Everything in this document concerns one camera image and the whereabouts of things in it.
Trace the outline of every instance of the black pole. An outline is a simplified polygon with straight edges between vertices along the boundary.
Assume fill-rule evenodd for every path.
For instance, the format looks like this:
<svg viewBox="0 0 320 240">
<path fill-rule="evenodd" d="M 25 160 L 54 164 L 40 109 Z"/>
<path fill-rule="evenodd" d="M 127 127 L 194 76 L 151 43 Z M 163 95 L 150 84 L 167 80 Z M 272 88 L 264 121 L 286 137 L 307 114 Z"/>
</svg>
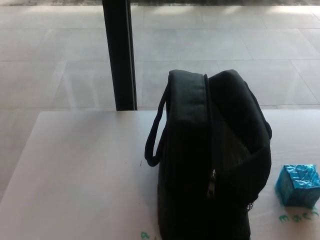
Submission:
<svg viewBox="0 0 320 240">
<path fill-rule="evenodd" d="M 130 0 L 102 0 L 117 111 L 137 110 Z"/>
</svg>

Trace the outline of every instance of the table surface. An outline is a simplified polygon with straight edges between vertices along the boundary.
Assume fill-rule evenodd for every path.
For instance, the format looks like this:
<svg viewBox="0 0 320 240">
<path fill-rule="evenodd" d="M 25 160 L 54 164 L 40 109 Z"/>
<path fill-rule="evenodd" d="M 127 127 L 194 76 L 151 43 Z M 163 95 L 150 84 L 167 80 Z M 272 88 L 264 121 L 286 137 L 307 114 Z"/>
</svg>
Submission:
<svg viewBox="0 0 320 240">
<path fill-rule="evenodd" d="M 160 240 L 158 168 L 144 160 L 155 115 L 42 112 L 0 204 L 0 239 Z M 272 171 L 249 212 L 251 239 L 319 240 L 317 210 L 283 208 L 274 185 L 283 164 L 320 163 L 320 110 L 264 115 Z"/>
</svg>

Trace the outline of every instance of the floor tile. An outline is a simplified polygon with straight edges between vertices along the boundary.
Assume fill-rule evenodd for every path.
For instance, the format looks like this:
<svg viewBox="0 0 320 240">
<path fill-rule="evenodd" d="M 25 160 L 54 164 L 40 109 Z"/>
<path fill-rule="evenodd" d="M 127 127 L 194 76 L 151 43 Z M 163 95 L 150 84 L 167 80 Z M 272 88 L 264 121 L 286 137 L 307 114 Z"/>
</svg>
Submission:
<svg viewBox="0 0 320 240">
<path fill-rule="evenodd" d="M 320 52 L 320 29 L 300 29 L 302 34 Z"/>
<path fill-rule="evenodd" d="M 138 107 L 138 111 L 157 111 L 157 106 L 140 106 Z"/>
<path fill-rule="evenodd" d="M 292 60 L 291 62 L 320 103 L 320 60 Z"/>
<path fill-rule="evenodd" d="M 131 6 L 131 24 L 133 29 L 144 27 L 144 6 Z"/>
<path fill-rule="evenodd" d="M 81 6 L 26 7 L 23 28 L 76 29 L 82 26 L 86 11 Z"/>
<path fill-rule="evenodd" d="M 68 62 L 54 97 L 53 108 L 114 107 L 108 62 Z"/>
<path fill-rule="evenodd" d="M 196 6 L 146 6 L 146 29 L 195 29 L 202 26 L 201 7 Z"/>
<path fill-rule="evenodd" d="M 216 61 L 155 61 L 143 62 L 143 106 L 155 107 L 168 83 L 171 70 L 185 70 L 213 76 L 219 72 Z"/>
<path fill-rule="evenodd" d="M 278 106 L 277 105 L 260 105 L 260 108 L 262 110 L 265 110 L 265 109 L 278 109 Z"/>
<path fill-rule="evenodd" d="M 84 29 L 106 29 L 102 6 L 87 6 L 81 27 Z"/>
<path fill-rule="evenodd" d="M 65 67 L 65 62 L 0 62 L 0 107 L 49 107 Z"/>
<path fill-rule="evenodd" d="M 266 26 L 248 6 L 208 6 L 200 9 L 203 28 L 265 29 Z"/>
<path fill-rule="evenodd" d="M 191 73 L 207 74 L 209 78 L 219 73 L 217 61 L 179 61 L 178 69 Z"/>
<path fill-rule="evenodd" d="M 45 34 L 45 29 L 0 28 L 0 61 L 31 60 Z"/>
<path fill-rule="evenodd" d="M 311 105 L 278 105 L 278 109 L 320 109 L 320 104 Z"/>
<path fill-rule="evenodd" d="M 253 59 L 317 59 L 320 53 L 298 29 L 242 30 Z"/>
<path fill-rule="evenodd" d="M 35 59 L 38 61 L 108 61 L 104 29 L 49 29 Z"/>
<path fill-rule="evenodd" d="M 136 89 L 136 102 L 138 107 L 143 105 L 143 62 L 134 62 L 135 72 L 135 89 Z"/>
<path fill-rule="evenodd" d="M 260 105 L 317 104 L 289 60 L 218 61 L 221 71 L 235 69 Z"/>
<path fill-rule="evenodd" d="M 87 111 L 116 111 L 115 106 L 110 107 L 43 107 L 40 112 L 87 112 Z"/>
<path fill-rule="evenodd" d="M 265 6 L 257 13 L 269 29 L 320 28 L 320 20 L 310 7 L 303 6 Z"/>
<path fill-rule="evenodd" d="M 168 83 L 169 71 L 179 69 L 178 61 L 143 62 L 143 106 L 156 107 Z"/>
<path fill-rule="evenodd" d="M 0 7 L 0 29 L 19 28 L 25 18 L 27 8 L 22 6 Z"/>
<path fill-rule="evenodd" d="M 312 6 L 311 11 L 318 19 L 320 19 L 320 6 Z"/>
<path fill-rule="evenodd" d="M 182 61 L 252 59 L 240 33 L 235 30 L 177 30 Z"/>
<path fill-rule="evenodd" d="M 134 29 L 132 34 L 136 61 L 179 60 L 175 30 Z"/>
</svg>

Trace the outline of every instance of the bag strap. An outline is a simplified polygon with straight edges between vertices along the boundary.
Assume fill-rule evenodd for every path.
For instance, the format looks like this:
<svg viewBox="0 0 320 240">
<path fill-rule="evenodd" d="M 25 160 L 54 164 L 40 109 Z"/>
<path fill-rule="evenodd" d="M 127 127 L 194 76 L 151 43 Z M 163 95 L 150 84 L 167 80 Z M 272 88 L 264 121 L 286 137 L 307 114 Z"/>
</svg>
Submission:
<svg viewBox="0 0 320 240">
<path fill-rule="evenodd" d="M 168 84 L 164 90 L 163 96 L 161 98 L 161 101 L 160 101 L 160 104 L 158 107 L 158 112 L 155 116 L 155 119 L 153 121 L 153 125 L 151 127 L 149 136 L 148 136 L 148 138 L 146 140 L 146 144 L 145 144 L 144 158 L 146 159 L 146 161 L 148 162 L 148 165 L 150 167 L 155 167 L 160 162 L 162 151 L 164 149 L 165 142 L 167 139 L 167 124 L 166 124 L 163 129 L 155 156 L 153 156 L 159 123 L 162 118 L 162 114 L 164 112 L 165 103 L 169 99 L 169 95 L 170 95 L 169 86 L 170 86 L 170 82 L 168 82 Z"/>
</svg>

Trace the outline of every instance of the blue foil wrapped box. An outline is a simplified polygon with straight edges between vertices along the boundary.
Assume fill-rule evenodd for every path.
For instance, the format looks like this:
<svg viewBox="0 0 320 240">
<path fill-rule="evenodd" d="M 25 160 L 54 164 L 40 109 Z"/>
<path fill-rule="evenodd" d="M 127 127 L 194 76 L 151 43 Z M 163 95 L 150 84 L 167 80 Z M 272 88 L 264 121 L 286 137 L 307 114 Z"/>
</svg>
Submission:
<svg viewBox="0 0 320 240">
<path fill-rule="evenodd" d="M 320 198 L 315 165 L 284 165 L 275 187 L 286 207 L 312 208 Z"/>
</svg>

